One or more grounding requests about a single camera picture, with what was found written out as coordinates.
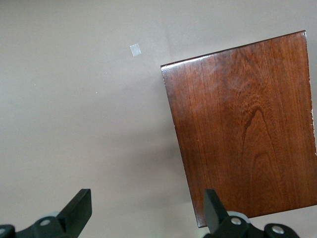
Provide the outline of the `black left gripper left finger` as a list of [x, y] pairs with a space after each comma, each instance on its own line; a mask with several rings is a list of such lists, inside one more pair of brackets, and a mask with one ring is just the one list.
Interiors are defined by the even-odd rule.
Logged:
[[16, 231], [13, 225], [0, 226], [2, 238], [77, 238], [92, 215], [90, 189], [81, 189], [57, 214], [37, 220], [28, 228]]

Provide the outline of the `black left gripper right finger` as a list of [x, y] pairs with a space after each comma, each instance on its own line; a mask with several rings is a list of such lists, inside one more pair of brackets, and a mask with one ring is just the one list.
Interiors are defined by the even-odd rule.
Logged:
[[206, 238], [297, 238], [298, 234], [283, 224], [269, 223], [263, 230], [252, 225], [239, 212], [227, 211], [213, 189], [204, 193], [204, 216], [209, 233]]

